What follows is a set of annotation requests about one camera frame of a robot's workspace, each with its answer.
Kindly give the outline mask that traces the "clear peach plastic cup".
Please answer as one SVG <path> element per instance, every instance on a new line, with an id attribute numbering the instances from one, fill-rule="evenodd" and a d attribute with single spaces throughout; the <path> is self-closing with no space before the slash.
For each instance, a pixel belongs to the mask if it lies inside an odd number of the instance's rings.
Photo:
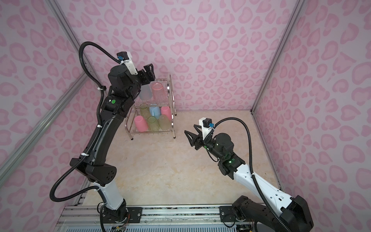
<path id="1" fill-rule="evenodd" d="M 165 88 L 162 83 L 154 82 L 151 85 L 151 91 L 153 94 L 154 101 L 157 103 L 165 103 L 168 99 L 167 94 L 165 92 Z"/>

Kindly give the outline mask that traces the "teal plastic cup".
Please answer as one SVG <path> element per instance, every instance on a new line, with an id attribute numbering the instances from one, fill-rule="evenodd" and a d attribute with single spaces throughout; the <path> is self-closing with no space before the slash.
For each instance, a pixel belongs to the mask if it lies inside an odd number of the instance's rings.
<path id="1" fill-rule="evenodd" d="M 152 91 L 151 91 L 151 86 L 150 85 L 143 85 L 141 86 L 141 91 L 139 94 L 139 98 L 142 101 L 149 101 L 153 97 Z"/>

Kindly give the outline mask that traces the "yellow-green plastic cup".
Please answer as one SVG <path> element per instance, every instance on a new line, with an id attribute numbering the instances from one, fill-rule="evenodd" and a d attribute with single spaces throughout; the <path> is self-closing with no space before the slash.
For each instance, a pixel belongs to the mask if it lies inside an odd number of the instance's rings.
<path id="1" fill-rule="evenodd" d="M 169 131 L 171 129 L 171 121 L 166 115 L 160 115 L 158 122 L 163 131 Z"/>

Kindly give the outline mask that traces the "pink plastic cup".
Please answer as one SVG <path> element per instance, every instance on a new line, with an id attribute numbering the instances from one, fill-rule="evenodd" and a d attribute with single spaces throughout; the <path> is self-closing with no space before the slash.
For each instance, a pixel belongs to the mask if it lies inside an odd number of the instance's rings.
<path id="1" fill-rule="evenodd" d="M 134 118 L 134 123 L 138 132 L 148 131 L 148 123 L 143 116 L 136 116 Z"/>
<path id="2" fill-rule="evenodd" d="M 166 116 L 168 118 L 168 120 L 171 122 L 172 121 L 172 110 L 170 109 L 169 106 L 163 106 L 161 107 L 161 114 Z"/>

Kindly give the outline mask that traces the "green plastic cup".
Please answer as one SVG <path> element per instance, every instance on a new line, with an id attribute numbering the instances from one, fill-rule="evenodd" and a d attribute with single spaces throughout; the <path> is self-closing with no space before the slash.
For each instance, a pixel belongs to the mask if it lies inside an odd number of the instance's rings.
<path id="1" fill-rule="evenodd" d="M 145 120 L 148 120 L 149 117 L 151 117 L 151 113 L 150 113 L 150 110 L 149 110 L 149 106 L 146 105 L 146 104 L 143 104 L 140 106 L 140 113 L 141 113 L 141 116 L 145 119 Z"/>
<path id="2" fill-rule="evenodd" d="M 157 132 L 160 130 L 160 125 L 156 117 L 150 116 L 147 120 L 149 130 L 152 132 Z"/>

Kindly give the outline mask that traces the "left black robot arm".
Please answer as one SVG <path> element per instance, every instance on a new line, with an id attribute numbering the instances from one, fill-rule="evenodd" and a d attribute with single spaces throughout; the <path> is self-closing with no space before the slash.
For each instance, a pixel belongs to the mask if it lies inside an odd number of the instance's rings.
<path id="1" fill-rule="evenodd" d="M 115 182 L 117 168 L 106 163 L 109 147 L 121 123 L 134 105 L 141 87 L 155 80 L 152 64 L 131 74 L 125 65 L 113 67 L 108 74 L 111 86 L 108 95 L 99 106 L 99 122 L 87 147 L 79 158 L 73 158 L 72 167 L 92 183 L 87 190 L 97 190 L 103 204 L 100 217 L 110 222 L 126 223 L 129 213 L 126 201 Z"/>

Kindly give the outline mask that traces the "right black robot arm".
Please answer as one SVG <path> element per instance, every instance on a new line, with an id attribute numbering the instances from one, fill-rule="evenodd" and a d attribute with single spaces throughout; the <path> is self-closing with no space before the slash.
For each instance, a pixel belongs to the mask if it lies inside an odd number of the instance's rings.
<path id="1" fill-rule="evenodd" d="M 314 221 L 304 198 L 299 195 L 292 197 L 253 173 L 233 151 L 234 143 L 228 134 L 220 133 L 209 138 L 202 126 L 194 125 L 194 128 L 197 133 L 185 131 L 190 145 L 196 150 L 203 148 L 216 157 L 223 175 L 242 184 L 263 201 L 259 204 L 246 196 L 239 197 L 232 204 L 236 219 L 252 219 L 276 232 L 309 232 L 313 229 Z"/>

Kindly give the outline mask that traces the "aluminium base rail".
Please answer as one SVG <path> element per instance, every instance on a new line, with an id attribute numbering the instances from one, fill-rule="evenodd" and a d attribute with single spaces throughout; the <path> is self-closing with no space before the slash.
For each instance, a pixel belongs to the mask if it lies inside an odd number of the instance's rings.
<path id="1" fill-rule="evenodd" d="M 244 213 L 231 205 L 129 206 L 128 222 L 114 222 L 98 212 L 97 206 L 68 206 L 60 216 L 55 232 L 262 232 L 273 222 L 267 207 L 257 215 Z"/>

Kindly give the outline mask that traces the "left aluminium frame beam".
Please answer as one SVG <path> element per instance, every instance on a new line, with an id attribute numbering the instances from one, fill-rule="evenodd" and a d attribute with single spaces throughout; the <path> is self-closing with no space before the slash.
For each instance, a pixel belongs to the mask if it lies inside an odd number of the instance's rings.
<path id="1" fill-rule="evenodd" d="M 61 98 L 56 101 L 52 108 L 44 115 L 44 117 L 36 124 L 31 132 L 22 140 L 19 146 L 12 151 L 9 158 L 1 166 L 1 186 L 11 177 L 14 171 L 18 168 L 21 162 L 28 155 L 30 150 L 39 142 L 42 136 L 46 133 L 53 122 L 58 118 L 61 112 L 66 108 L 70 101 L 80 91 L 87 81 L 87 75 L 82 74 L 69 87 Z"/>

